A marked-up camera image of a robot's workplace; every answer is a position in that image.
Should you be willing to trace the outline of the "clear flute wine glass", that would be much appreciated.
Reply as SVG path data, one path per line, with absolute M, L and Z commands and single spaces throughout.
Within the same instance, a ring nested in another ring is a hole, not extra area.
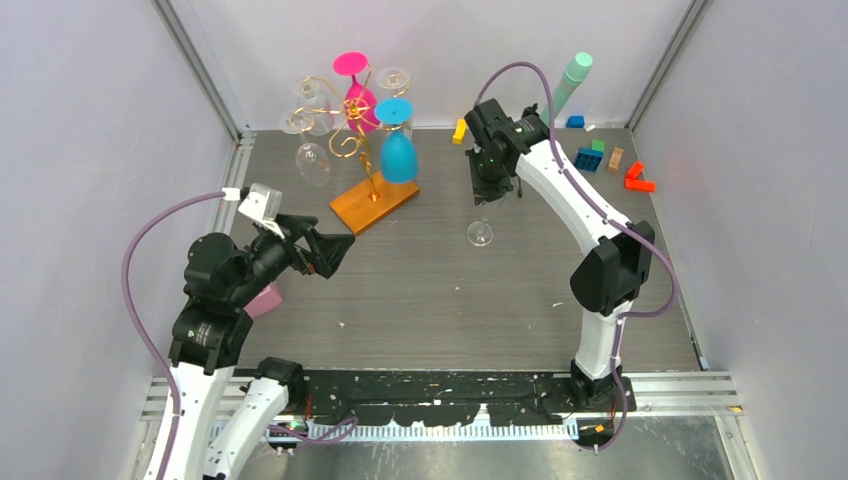
M 486 247 L 492 242 L 494 231 L 491 221 L 495 211 L 496 205 L 492 202 L 483 202 L 476 207 L 478 218 L 466 230 L 466 238 L 472 246 Z

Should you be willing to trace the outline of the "clear round wine glass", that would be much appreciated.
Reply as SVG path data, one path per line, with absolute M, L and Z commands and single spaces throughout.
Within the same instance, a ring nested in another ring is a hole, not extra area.
M 312 186 L 323 186 L 331 178 L 331 164 L 326 150 L 310 140 L 307 134 L 316 132 L 316 115 L 304 107 L 284 112 L 280 129 L 287 134 L 297 135 L 301 141 L 295 154 L 295 165 L 300 176 Z

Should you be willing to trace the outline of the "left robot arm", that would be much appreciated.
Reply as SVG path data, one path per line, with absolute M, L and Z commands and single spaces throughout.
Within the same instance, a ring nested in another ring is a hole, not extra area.
M 256 224 L 240 248 L 224 233 L 197 239 L 184 271 L 187 303 L 168 351 L 170 417 L 159 429 L 150 479 L 235 479 L 273 418 L 298 412 L 307 398 L 301 364 L 268 357 L 224 429 L 211 430 L 253 325 L 248 304 L 287 269 L 330 278 L 356 238 L 322 234 L 317 218 L 279 214 Z

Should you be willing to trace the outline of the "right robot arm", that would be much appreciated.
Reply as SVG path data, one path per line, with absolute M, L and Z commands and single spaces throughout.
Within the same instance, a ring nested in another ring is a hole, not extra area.
M 619 402 L 624 317 L 649 277 L 653 227 L 632 223 L 602 198 L 551 139 L 535 106 L 514 120 L 489 99 L 464 120 L 474 141 L 466 156 L 475 204 L 499 203 L 520 179 L 556 213 L 584 256 L 569 279 L 582 308 L 580 343 L 566 383 L 572 402 L 589 411 Z

